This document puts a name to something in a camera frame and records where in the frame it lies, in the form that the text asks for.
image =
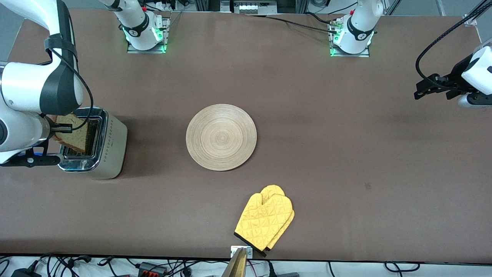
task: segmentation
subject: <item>quilted fabric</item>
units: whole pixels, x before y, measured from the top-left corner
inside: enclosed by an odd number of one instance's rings
[[[284,191],[282,188],[280,188],[277,185],[269,185],[266,186],[263,190],[261,190],[260,194],[263,196],[263,203],[265,203],[268,199],[270,199],[271,196],[278,194],[278,195],[283,195],[285,196]],[[268,243],[266,249],[271,250],[274,248],[275,243],[277,243],[278,239],[283,235],[285,230],[287,230],[287,227],[289,227],[290,223],[294,219],[295,212],[292,210],[292,213],[289,216],[289,219],[287,222],[282,226],[282,228],[278,231],[277,234],[273,237],[273,239]]]
[[[261,193],[255,193],[246,204],[234,234],[262,253],[291,214],[292,203],[287,197],[272,195],[263,201]]]

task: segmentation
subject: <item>round placemat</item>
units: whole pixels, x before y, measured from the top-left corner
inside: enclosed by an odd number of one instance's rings
[[[256,146],[256,127],[242,109],[215,104],[198,112],[186,130],[188,152],[199,165],[215,171],[243,164]]]

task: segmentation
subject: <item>oven mitt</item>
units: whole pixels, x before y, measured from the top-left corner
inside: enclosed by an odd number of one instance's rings
[[[268,199],[270,199],[270,197],[272,197],[273,195],[283,195],[283,196],[285,196],[285,193],[282,190],[282,188],[280,188],[277,185],[269,185],[269,186],[266,186],[260,192],[260,194],[262,195],[262,198],[263,198],[263,204]],[[282,226],[282,228],[278,231],[278,233],[274,236],[274,238],[268,243],[268,245],[267,245],[267,247],[265,249],[267,249],[268,251],[270,251],[270,250],[272,250],[274,248],[275,243],[277,243],[278,239],[280,239],[280,237],[283,235],[283,232],[285,232],[285,230],[287,229],[287,227],[289,227],[290,223],[292,222],[292,219],[294,219],[294,215],[295,215],[294,210],[292,210],[292,213],[290,214],[289,219]]]
[[[257,250],[263,257],[267,245],[292,214],[292,203],[283,195],[272,195],[265,202],[255,193],[246,204],[234,235]]]

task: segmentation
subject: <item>brown table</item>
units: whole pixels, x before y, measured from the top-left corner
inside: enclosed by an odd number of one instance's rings
[[[458,18],[383,17],[370,58],[334,58],[325,34],[226,13],[184,13],[168,53],[126,54],[112,13],[71,13],[96,105],[128,126],[123,172],[1,168],[0,252],[228,257],[248,198],[274,183],[296,218],[268,258],[491,261],[491,111],[413,99],[416,57]],[[45,61],[46,35],[26,21],[10,60]],[[447,74],[478,44],[460,27],[423,71]],[[259,135],[229,172],[185,145],[217,103],[247,111]]]

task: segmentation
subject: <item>bread slice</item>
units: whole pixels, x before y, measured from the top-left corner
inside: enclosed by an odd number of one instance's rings
[[[84,120],[78,118],[75,114],[71,113],[69,115],[57,116],[54,119],[54,122],[58,124],[72,124],[72,127],[75,128],[80,126],[84,122]],[[88,128],[89,125],[86,124],[82,128],[73,131],[71,134],[55,133],[53,139],[61,145],[70,147],[79,153],[84,153],[87,150]]]

